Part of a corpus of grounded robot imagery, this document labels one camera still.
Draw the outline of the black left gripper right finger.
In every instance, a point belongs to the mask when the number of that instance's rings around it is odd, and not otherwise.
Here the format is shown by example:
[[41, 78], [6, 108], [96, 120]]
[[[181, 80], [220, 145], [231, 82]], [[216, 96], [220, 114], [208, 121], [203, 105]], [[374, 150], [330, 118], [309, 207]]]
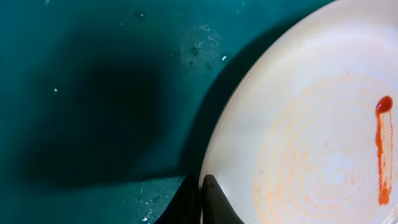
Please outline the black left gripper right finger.
[[203, 224], [244, 224], [211, 174], [203, 179], [201, 206]]

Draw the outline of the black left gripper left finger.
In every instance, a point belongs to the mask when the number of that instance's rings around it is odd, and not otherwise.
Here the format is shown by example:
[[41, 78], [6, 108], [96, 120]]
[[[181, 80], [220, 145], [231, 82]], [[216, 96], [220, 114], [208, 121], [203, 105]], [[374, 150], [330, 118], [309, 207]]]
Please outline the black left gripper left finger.
[[199, 224], [198, 179], [186, 176], [155, 224]]

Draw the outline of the white plate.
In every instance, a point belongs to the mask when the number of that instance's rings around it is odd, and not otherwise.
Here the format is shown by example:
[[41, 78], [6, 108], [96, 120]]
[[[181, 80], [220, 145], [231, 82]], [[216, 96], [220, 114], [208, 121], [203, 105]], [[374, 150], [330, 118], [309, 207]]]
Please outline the white plate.
[[397, 0], [334, 1], [274, 42], [210, 139], [244, 223], [396, 223]]

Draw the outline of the teal plastic tray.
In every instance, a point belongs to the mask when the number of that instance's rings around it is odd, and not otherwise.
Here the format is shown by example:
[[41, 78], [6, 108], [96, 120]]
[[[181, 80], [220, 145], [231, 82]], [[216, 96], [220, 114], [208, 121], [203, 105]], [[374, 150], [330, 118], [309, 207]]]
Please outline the teal plastic tray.
[[2, 1], [1, 222], [155, 223], [246, 72], [324, 1]]

